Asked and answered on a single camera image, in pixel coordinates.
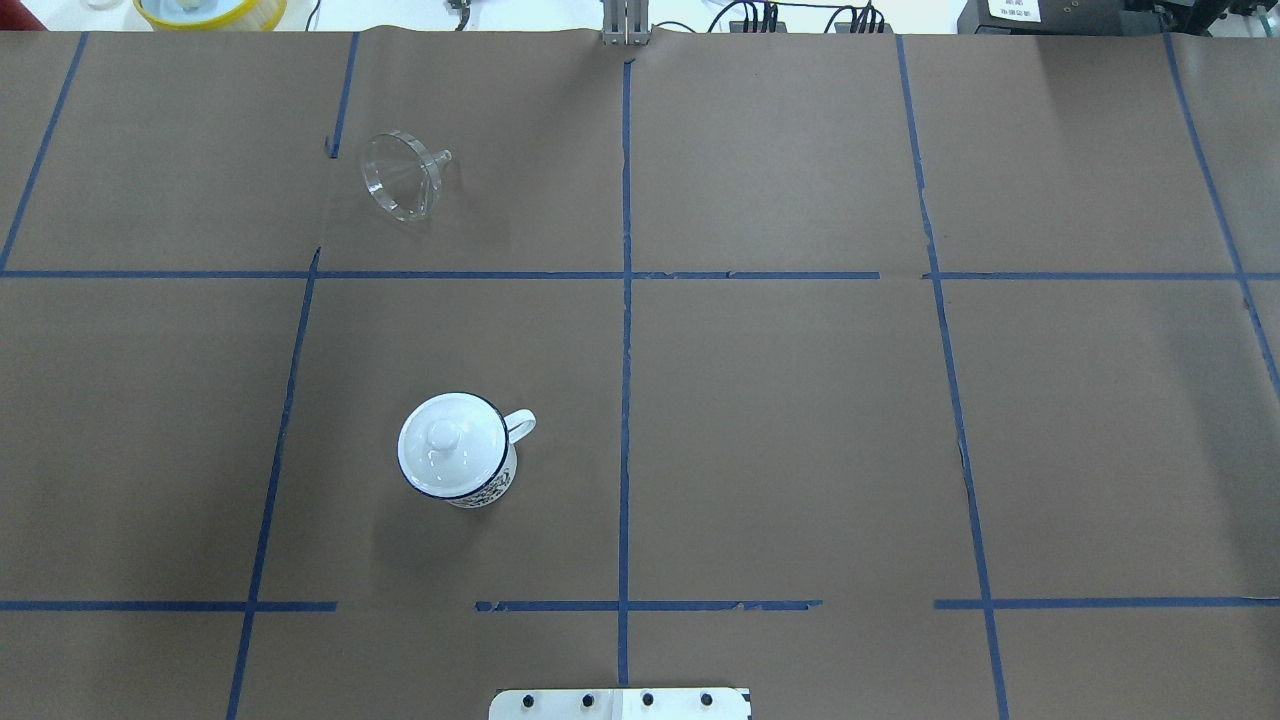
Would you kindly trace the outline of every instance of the metal plate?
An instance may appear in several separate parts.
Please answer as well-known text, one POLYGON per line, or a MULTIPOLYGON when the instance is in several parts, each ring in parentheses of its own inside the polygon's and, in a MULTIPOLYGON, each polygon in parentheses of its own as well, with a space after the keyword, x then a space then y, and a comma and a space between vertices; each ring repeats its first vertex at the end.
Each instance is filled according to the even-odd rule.
POLYGON ((503 691, 489 705, 489 720, 543 717, 750 720, 751 691, 741 688, 503 691))

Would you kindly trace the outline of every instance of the label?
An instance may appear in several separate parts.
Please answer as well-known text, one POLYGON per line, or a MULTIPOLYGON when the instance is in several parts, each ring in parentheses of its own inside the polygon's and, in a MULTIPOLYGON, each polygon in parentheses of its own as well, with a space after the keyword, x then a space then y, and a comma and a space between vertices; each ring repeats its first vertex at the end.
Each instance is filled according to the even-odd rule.
POLYGON ((1020 23, 1039 22, 1039 0, 987 0, 992 17, 1020 23))

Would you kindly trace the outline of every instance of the mug handle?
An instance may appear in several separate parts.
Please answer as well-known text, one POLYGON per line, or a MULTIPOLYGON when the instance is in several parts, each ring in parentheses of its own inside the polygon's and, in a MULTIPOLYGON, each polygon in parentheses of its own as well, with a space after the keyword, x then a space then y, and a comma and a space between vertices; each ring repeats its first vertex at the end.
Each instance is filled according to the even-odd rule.
POLYGON ((529 410, 516 410, 503 418, 502 423, 507 425, 507 438, 515 445, 534 432, 534 427, 538 425, 538 418, 534 418, 534 414, 529 410))

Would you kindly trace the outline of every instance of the mug lid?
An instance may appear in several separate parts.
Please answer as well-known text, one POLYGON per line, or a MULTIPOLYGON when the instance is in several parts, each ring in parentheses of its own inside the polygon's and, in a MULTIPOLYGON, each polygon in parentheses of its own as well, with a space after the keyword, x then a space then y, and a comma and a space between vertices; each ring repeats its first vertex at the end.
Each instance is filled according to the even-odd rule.
POLYGON ((229 15, 243 3, 237 0, 197 0, 184 4, 179 0, 140 0, 138 5, 142 14, 148 18, 174 26, 193 26, 229 15))
POLYGON ((507 425, 483 397, 439 395, 404 420, 397 454, 411 486, 431 497, 462 497, 480 489, 507 461, 507 425))

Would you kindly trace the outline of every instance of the black device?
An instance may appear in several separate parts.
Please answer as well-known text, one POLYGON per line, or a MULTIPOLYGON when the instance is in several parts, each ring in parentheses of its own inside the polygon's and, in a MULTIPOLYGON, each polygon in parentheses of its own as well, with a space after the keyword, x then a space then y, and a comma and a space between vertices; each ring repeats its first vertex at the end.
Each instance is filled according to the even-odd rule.
POLYGON ((959 35, 1156 35, 1161 18, 1125 9, 1124 0, 969 0, 959 35))
POLYGON ((968 0, 959 35, 1208 35, 1226 13, 1251 15, 1276 0, 968 0))

